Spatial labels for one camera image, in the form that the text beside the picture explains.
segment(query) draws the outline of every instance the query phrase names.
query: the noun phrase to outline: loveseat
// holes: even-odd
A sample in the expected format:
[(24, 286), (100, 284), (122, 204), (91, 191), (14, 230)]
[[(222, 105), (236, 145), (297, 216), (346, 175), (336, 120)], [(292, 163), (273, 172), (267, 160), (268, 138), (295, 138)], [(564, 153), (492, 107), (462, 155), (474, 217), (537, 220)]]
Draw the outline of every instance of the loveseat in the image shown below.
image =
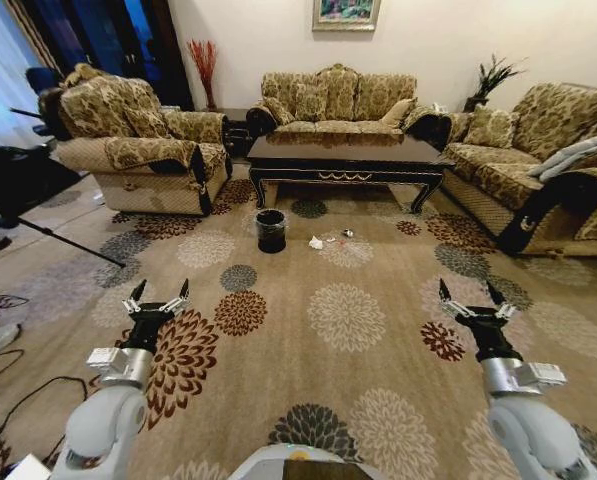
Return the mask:
[(90, 171), (113, 210), (210, 213), (231, 175), (224, 115), (163, 108), (140, 79), (97, 72), (75, 83), (39, 98), (62, 163)]
[(509, 253), (597, 255), (597, 152), (544, 183), (534, 170), (564, 147), (597, 138), (597, 89), (540, 84), (513, 109), (511, 148), (465, 143), (474, 113), (450, 114), (443, 189)]
[[(321, 119), (304, 121), (297, 118), (300, 110), (297, 94), (301, 84), (324, 86), (326, 102)], [(442, 131), (447, 135), (449, 119), (429, 107), (417, 105), (416, 85), (412, 75), (361, 74), (339, 63), (316, 74), (266, 73), (261, 86), (263, 99), (248, 111), (247, 121), (255, 136), (271, 134), (268, 138), (272, 140), (280, 137), (312, 140), (324, 135), (331, 141), (335, 134), (342, 134), (360, 142), (371, 141), (371, 137), (383, 137), (378, 139), (379, 142), (402, 141), (403, 134), (412, 133), (414, 126), (422, 130), (440, 129), (441, 136)], [(287, 123), (274, 115), (267, 106), (266, 99), (269, 98), (282, 104), (291, 121)], [(414, 100), (402, 121), (397, 120), (392, 126), (381, 122), (396, 103), (405, 99)]]

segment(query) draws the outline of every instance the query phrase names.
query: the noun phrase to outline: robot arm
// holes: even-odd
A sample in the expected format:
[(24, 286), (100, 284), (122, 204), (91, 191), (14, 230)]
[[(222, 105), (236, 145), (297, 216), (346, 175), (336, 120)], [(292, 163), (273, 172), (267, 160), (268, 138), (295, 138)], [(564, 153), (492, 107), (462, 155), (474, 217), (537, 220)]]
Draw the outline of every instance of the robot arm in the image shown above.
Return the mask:
[(52, 480), (124, 480), (129, 453), (147, 416), (147, 389), (158, 329), (189, 303), (189, 281), (167, 303), (138, 300), (146, 281), (123, 305), (134, 320), (129, 338), (120, 348), (97, 348), (87, 364), (100, 371), (104, 387), (69, 417), (65, 446)]
[(536, 400), (547, 388), (564, 385), (564, 374), (556, 365), (523, 363), (502, 332), (516, 308), (490, 283), (487, 287), (498, 308), (466, 307), (451, 299), (440, 280), (443, 306), (471, 330), (478, 345), (476, 359), (483, 368), (493, 435), (523, 480), (597, 480), (597, 469), (569, 422)]

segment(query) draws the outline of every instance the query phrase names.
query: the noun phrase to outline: black trash can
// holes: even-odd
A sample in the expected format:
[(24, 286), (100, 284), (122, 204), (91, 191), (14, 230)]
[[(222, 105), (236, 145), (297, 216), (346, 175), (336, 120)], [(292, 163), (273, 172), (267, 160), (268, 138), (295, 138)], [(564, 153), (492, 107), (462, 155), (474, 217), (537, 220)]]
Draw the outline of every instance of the black trash can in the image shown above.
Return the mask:
[(285, 215), (278, 210), (263, 210), (256, 215), (258, 248), (265, 253), (278, 253), (285, 249)]

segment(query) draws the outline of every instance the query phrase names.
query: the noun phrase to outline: potted plant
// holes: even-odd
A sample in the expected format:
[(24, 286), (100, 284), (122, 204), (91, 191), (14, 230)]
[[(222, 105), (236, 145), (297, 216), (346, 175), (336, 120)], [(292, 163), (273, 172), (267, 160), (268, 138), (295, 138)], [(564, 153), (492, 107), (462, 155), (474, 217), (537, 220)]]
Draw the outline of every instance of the potted plant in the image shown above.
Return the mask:
[(214, 101), (214, 92), (211, 86), (211, 78), (214, 75), (214, 68), (216, 67), (216, 44), (214, 42), (197, 42), (192, 40), (187, 42), (187, 48), (191, 58), (194, 59), (198, 74), (200, 75), (200, 82), (207, 94), (207, 110), (216, 111), (216, 102)]
[(476, 109), (476, 105), (486, 105), (489, 99), (489, 95), (494, 88), (500, 85), (502, 82), (510, 77), (524, 73), (526, 70), (516, 70), (515, 63), (505, 65), (506, 58), (497, 59), (496, 55), (491, 55), (491, 66), (485, 69), (485, 66), (480, 64), (480, 87), (478, 92), (472, 97), (469, 97), (465, 102), (465, 108), (463, 112), (473, 112)]

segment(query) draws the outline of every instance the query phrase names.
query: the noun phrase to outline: curtain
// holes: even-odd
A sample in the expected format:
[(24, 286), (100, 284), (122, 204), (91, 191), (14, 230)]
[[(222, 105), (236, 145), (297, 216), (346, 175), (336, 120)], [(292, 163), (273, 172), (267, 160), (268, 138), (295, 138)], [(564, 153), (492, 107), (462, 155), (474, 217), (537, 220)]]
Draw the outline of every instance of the curtain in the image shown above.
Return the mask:
[(41, 120), (9, 111), (38, 111), (36, 94), (25, 78), (25, 71), (35, 66), (38, 59), (0, 3), (0, 145), (29, 148), (44, 141), (31, 130)]
[(11, 13), (12, 18), (16, 21), (20, 27), (20, 31), (27, 38), (29, 46), (33, 49), (34, 53), (40, 59), (40, 62), (45, 67), (50, 67), (61, 71), (56, 59), (51, 54), (49, 47), (42, 39), (40, 32), (34, 25), (33, 20), (27, 13), (27, 9), (21, 0), (6, 0), (7, 8)]

